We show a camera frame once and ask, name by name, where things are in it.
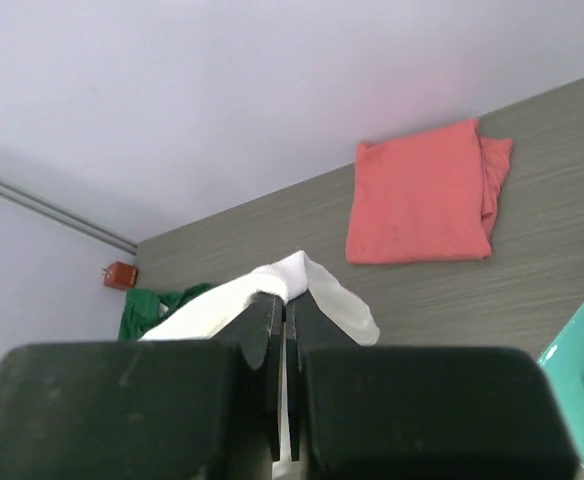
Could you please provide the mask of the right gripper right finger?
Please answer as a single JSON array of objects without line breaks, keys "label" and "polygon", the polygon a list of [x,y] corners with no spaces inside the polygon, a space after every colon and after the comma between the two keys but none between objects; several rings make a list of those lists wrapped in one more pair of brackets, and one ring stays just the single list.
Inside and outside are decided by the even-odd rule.
[{"label": "right gripper right finger", "polygon": [[305,479],[573,479],[550,385],[506,347],[361,346],[303,295],[285,311],[291,459]]}]

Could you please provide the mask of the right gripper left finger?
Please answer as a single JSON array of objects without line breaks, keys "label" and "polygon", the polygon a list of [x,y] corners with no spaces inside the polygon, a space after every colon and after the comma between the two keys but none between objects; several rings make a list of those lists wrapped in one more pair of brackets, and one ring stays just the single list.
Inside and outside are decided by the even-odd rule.
[{"label": "right gripper left finger", "polygon": [[0,479],[269,479],[282,301],[209,339],[28,344],[0,361]]}]

